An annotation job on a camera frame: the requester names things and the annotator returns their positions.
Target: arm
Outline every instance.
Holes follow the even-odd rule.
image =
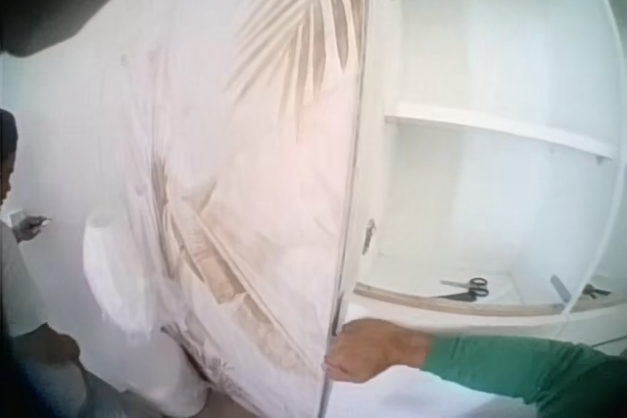
[[[393,365],[522,398],[542,416],[580,416],[627,391],[627,361],[588,347],[507,337],[436,337],[380,320],[348,324],[325,361],[334,380],[365,382]]]

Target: white shirt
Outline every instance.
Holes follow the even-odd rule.
[[[46,313],[39,289],[28,273],[13,231],[0,221],[2,256],[2,308],[9,335],[16,337],[36,330],[46,323]]]
[[[0,221],[2,255],[2,309],[11,337],[36,330],[47,323],[45,304],[28,273],[13,231]],[[59,416],[75,417],[87,398],[82,372],[76,364],[39,364],[18,358],[28,379]]]

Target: person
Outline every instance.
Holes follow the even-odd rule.
[[[0,208],[11,190],[17,149],[15,118],[0,109]],[[56,416],[159,416],[86,371],[79,360],[78,343],[48,324],[45,304],[18,246],[36,237],[45,220],[26,217],[15,230],[0,221],[2,334],[10,338],[15,361]]]
[[[438,336],[383,320],[344,326],[324,368],[364,383],[391,366],[418,368],[476,391],[522,398],[542,418],[626,417],[627,359],[552,340]]]

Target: palm leaf pattern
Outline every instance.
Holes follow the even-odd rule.
[[[362,52],[364,0],[246,0],[236,37],[236,66],[227,84],[240,103],[258,87],[281,80],[279,116],[296,124],[336,61],[345,70]]]

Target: door hinge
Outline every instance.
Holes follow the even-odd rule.
[[[372,241],[374,232],[376,232],[376,224],[374,223],[374,219],[371,219],[365,227],[365,239],[363,240],[362,255],[367,254],[368,250],[370,250],[370,242]]]

